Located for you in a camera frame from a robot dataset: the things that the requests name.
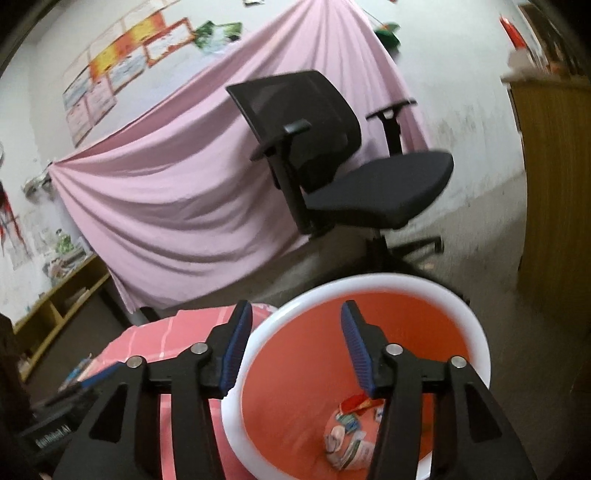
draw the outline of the office chair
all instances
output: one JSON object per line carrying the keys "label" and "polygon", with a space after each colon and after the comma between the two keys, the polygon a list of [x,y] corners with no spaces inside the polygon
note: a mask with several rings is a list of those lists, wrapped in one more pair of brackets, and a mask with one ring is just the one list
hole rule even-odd
{"label": "office chair", "polygon": [[361,146],[361,129],[346,100],[320,72],[265,77],[226,90],[259,141],[251,161],[267,158],[300,233],[322,236],[335,225],[371,228],[375,237],[367,240],[364,265],[354,273],[404,273],[444,285],[404,261],[427,246],[442,253],[440,236],[388,248],[379,232],[403,228],[435,201],[452,176],[449,152],[402,154],[397,116],[416,101],[368,115],[368,120],[381,120],[390,156],[335,179],[338,167]]}

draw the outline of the pink sheet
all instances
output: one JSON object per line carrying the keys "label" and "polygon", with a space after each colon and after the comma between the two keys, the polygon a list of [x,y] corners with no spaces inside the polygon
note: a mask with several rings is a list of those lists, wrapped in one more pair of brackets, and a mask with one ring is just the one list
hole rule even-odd
{"label": "pink sheet", "polygon": [[[365,14],[351,0],[302,0],[127,127],[53,164],[66,207],[106,262],[130,311],[170,307],[239,280],[302,245],[266,162],[226,85],[316,69],[360,119],[347,168],[387,155],[365,115],[409,97]],[[427,146],[415,109],[408,150]]]}
{"label": "pink sheet", "polygon": [[[131,327],[113,340],[95,358],[84,378],[97,374],[115,362],[125,362],[130,356],[141,355],[148,362],[166,360],[177,356],[194,343],[204,342],[216,325],[230,319],[233,307],[203,310],[181,310],[176,316],[158,322]],[[255,329],[275,307],[266,304],[252,305],[252,327]],[[173,431],[170,423],[170,395],[162,395],[160,400],[160,458],[163,480],[174,480]],[[220,452],[226,478],[229,480],[255,480],[242,466],[234,454],[222,425],[220,400],[210,400],[213,429],[217,448]]]}

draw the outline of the silver bolt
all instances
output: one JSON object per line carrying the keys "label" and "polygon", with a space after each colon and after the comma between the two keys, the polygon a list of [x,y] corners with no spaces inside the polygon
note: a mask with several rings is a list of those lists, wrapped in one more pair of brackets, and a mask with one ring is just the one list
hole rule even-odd
{"label": "silver bolt", "polygon": [[125,364],[130,367],[130,368],[138,368],[142,362],[144,361],[143,358],[141,358],[138,355],[134,355],[134,356],[130,356],[127,361],[125,362]]}
{"label": "silver bolt", "polygon": [[390,343],[389,345],[386,346],[386,351],[390,355],[397,356],[397,355],[400,355],[402,352],[404,352],[404,348],[402,348],[397,343]]}
{"label": "silver bolt", "polygon": [[468,362],[466,362],[466,359],[462,356],[455,356],[452,358],[452,365],[456,368],[464,368],[467,364]]}
{"label": "silver bolt", "polygon": [[201,355],[202,353],[207,352],[207,344],[203,342],[194,343],[191,345],[191,351],[196,355]]}

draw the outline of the bucket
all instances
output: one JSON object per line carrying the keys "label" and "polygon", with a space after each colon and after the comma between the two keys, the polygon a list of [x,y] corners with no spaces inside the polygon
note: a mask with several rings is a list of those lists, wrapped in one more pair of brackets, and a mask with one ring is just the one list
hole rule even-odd
{"label": "bucket", "polygon": [[[355,300],[368,323],[415,356],[464,356],[488,387],[484,332],[452,292],[422,278],[368,274],[310,290],[253,332],[236,386],[222,401],[222,421],[238,459],[258,480],[365,480],[367,470],[333,469],[324,429],[340,402],[361,393],[340,327],[340,308]],[[417,480],[428,478],[433,399],[423,395]]]}

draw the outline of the chair backrest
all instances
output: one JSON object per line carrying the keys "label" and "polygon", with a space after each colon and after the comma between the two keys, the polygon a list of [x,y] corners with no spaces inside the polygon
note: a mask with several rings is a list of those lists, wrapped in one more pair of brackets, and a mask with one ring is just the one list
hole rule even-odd
{"label": "chair backrest", "polygon": [[294,138],[290,163],[310,193],[335,177],[361,146],[359,121],[339,91],[316,70],[287,73],[226,88],[259,141],[305,119],[310,130]]}

